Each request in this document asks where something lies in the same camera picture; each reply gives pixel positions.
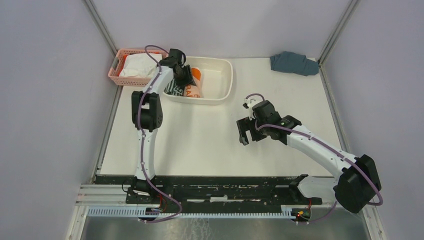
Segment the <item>orange and cream cloth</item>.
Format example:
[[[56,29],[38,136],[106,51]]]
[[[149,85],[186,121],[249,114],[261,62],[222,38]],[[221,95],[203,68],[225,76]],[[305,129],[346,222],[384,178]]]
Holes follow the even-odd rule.
[[[191,83],[184,87],[183,96],[189,98],[201,98],[202,97],[202,73],[199,68],[191,68],[191,74],[194,83]]]

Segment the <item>green white striped towel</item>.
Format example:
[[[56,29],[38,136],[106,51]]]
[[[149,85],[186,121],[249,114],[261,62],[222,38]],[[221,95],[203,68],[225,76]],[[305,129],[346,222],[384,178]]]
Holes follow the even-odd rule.
[[[164,93],[170,96],[182,97],[184,95],[185,87],[181,87],[177,85],[175,79],[169,82],[169,84],[165,87]]]

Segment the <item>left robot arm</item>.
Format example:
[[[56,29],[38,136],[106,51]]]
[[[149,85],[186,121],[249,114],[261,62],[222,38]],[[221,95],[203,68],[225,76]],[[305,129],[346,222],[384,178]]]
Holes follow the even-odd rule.
[[[131,118],[139,141],[139,162],[130,192],[147,204],[154,202],[158,191],[151,180],[155,177],[154,152],[158,129],[163,122],[160,94],[170,82],[181,89],[195,86],[191,67],[186,65],[186,55],[171,48],[168,56],[157,62],[154,76],[142,91],[131,94]]]

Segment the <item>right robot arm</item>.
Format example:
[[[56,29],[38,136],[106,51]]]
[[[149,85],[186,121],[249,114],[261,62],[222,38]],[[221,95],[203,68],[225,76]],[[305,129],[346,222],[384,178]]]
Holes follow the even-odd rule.
[[[244,146],[269,137],[305,154],[330,174],[330,178],[300,176],[289,189],[289,199],[302,204],[308,198],[335,200],[345,210],[357,214],[366,205],[381,206],[381,181],[375,161],[356,156],[327,143],[291,115],[282,117],[268,100],[246,97],[242,105],[249,115],[236,122],[239,142]]]

